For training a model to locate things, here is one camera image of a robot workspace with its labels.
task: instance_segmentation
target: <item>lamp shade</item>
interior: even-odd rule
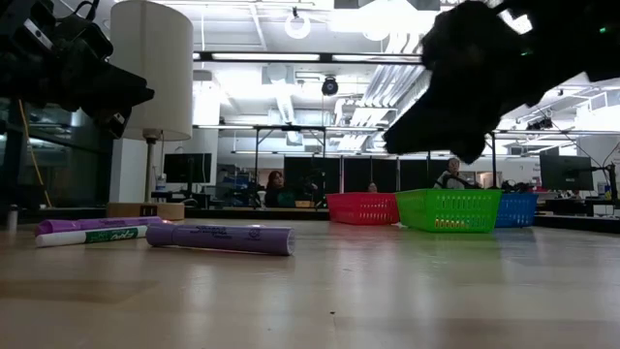
[[[145,0],[111,9],[111,63],[145,78],[155,98],[134,108],[124,138],[163,141],[192,137],[194,27],[182,13]]]

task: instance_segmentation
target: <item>wooden table surface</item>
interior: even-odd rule
[[[619,238],[234,223],[294,257],[0,233],[0,348],[620,348]]]

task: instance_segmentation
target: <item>blue basket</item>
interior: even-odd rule
[[[503,194],[495,228],[522,228],[534,225],[538,194]]]

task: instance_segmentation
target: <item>computer monitor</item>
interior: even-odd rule
[[[541,155],[542,187],[548,190],[594,190],[591,169],[589,157]]]
[[[208,183],[211,181],[211,154],[166,154],[167,183]]]

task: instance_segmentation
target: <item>white marker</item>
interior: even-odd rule
[[[35,241],[37,242],[37,247],[51,247],[70,244],[115,241],[129,238],[144,238],[145,236],[146,226],[137,226],[44,234],[37,236]]]

